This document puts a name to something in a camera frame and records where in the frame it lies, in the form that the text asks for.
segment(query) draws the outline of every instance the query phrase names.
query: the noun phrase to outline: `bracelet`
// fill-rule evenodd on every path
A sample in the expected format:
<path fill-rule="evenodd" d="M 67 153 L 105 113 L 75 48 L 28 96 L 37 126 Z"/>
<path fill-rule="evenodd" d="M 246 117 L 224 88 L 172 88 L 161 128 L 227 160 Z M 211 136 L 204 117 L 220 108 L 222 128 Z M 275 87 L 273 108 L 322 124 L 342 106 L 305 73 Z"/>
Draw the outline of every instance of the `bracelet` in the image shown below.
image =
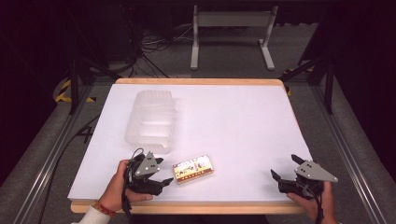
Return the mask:
<path fill-rule="evenodd" d="M 114 215 L 116 215 L 115 212 L 113 212 L 113 211 L 107 209 L 106 207 L 104 207 L 104 206 L 103 206 L 101 203 L 99 203 L 99 202 L 96 202 L 94 208 L 95 208 L 96 210 L 98 210 L 99 212 L 101 212 L 101 213 L 103 213 L 103 214 L 106 214 L 106 215 L 108 215 L 108 216 L 111 216 L 111 217 L 114 217 Z"/>

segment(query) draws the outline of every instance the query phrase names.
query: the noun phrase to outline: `person's left hand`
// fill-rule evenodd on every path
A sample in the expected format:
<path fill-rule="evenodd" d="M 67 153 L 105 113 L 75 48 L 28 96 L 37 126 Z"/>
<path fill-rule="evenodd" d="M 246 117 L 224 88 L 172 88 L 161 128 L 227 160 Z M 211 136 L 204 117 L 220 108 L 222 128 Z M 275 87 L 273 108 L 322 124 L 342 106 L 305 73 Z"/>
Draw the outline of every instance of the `person's left hand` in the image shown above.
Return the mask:
<path fill-rule="evenodd" d="M 105 192 L 99 199 L 99 203 L 103 207 L 111 211 L 119 211 L 122 208 L 121 194 L 123 190 L 124 178 L 123 174 L 126 170 L 128 160 L 120 161 L 117 172 L 113 175 L 110 182 L 107 185 Z M 152 200 L 151 194 L 140 194 L 135 193 L 129 189 L 125 191 L 125 195 L 131 203 L 143 202 Z"/>

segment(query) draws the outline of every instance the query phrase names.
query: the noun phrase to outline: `hand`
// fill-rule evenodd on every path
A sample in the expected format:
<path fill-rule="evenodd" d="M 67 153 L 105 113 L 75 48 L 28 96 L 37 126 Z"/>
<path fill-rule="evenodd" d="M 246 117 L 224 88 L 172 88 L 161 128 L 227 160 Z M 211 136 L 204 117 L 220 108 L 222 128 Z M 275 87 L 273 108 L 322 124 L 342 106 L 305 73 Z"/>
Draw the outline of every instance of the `hand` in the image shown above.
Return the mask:
<path fill-rule="evenodd" d="M 332 184 L 329 181 L 323 182 L 323 193 L 321 194 L 321 206 L 323 209 L 323 220 L 321 224 L 336 224 L 335 216 L 334 216 L 334 200 L 332 196 Z M 288 193 L 288 198 L 292 199 L 295 203 L 299 204 L 307 215 L 315 221 L 318 216 L 318 205 L 315 200 L 307 200 L 305 198 L 300 197 L 295 193 Z"/>
<path fill-rule="evenodd" d="M 108 210 L 116 212 L 122 208 L 121 194 L 124 184 L 123 174 L 126 170 L 127 164 L 128 160 L 120 161 L 117 172 L 113 175 L 107 185 L 105 192 L 99 199 L 99 203 L 101 203 Z M 135 193 L 129 189 L 125 191 L 125 195 L 131 203 L 152 200 L 151 194 Z"/>

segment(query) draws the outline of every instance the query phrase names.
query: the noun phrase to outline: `plastic container compartment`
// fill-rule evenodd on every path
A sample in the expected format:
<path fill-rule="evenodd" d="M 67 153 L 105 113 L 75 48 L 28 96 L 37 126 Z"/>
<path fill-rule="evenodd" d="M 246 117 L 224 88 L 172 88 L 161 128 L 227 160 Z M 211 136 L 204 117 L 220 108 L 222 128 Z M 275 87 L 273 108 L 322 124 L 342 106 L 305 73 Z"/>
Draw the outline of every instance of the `plastic container compartment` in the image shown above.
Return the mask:
<path fill-rule="evenodd" d="M 168 153 L 175 106 L 170 91 L 140 91 L 128 120 L 126 141 L 134 150 L 142 147 L 154 154 Z"/>

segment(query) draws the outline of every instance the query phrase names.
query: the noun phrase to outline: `white paper sheet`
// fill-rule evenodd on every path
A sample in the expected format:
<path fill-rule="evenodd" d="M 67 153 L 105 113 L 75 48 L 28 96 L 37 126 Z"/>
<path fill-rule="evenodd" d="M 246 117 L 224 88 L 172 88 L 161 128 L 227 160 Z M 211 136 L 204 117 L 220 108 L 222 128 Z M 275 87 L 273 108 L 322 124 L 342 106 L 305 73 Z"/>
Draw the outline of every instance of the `white paper sheet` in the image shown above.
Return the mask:
<path fill-rule="evenodd" d="M 271 176 L 295 178 L 291 154 L 311 160 L 288 96 L 280 86 L 115 84 L 79 167 L 70 200 L 97 200 L 135 148 L 124 132 L 139 91 L 170 91 L 176 100 L 171 150 L 151 179 L 175 177 L 172 165 L 207 154 L 215 172 L 178 185 L 155 201 L 289 201 Z"/>

